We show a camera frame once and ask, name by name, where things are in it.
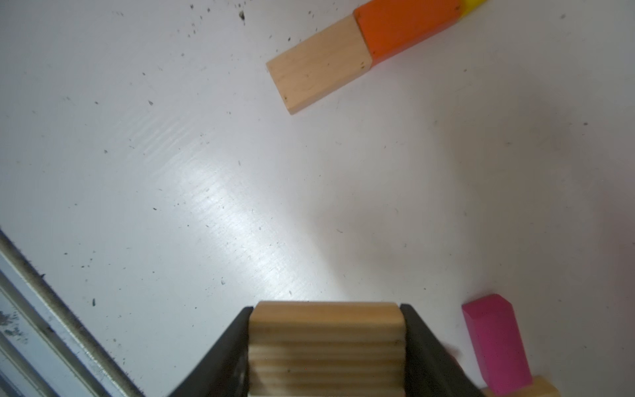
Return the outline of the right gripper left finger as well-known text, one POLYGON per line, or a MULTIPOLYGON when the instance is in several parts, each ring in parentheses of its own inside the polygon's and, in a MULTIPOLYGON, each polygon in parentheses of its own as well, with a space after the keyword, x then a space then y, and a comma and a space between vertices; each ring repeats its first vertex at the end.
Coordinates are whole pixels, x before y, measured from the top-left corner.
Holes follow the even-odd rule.
POLYGON ((249 395, 249 320, 243 308, 195 369, 169 397, 233 397, 249 395))

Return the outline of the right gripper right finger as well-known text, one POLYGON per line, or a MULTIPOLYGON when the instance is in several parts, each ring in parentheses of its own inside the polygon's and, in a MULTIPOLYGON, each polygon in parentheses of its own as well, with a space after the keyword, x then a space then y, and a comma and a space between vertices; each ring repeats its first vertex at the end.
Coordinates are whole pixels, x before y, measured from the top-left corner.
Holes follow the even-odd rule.
POLYGON ((400 311, 406 325, 405 395, 483 397, 414 307, 401 304, 400 311))

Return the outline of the magenta block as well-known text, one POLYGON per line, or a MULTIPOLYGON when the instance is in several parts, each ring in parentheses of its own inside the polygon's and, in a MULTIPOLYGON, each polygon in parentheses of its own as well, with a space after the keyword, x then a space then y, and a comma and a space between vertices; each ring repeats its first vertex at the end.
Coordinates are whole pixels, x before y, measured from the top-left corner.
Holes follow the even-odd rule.
POLYGON ((532 384, 532 374, 514 307, 499 294, 463 304, 481 376, 496 395, 508 395, 532 384))

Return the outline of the orange block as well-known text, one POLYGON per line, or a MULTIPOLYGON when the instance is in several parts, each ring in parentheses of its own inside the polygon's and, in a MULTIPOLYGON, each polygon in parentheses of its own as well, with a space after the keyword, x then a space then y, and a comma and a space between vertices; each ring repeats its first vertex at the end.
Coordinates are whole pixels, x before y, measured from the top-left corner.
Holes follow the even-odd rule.
POLYGON ((374 0, 353 12, 374 66, 461 20, 461 0, 374 0))

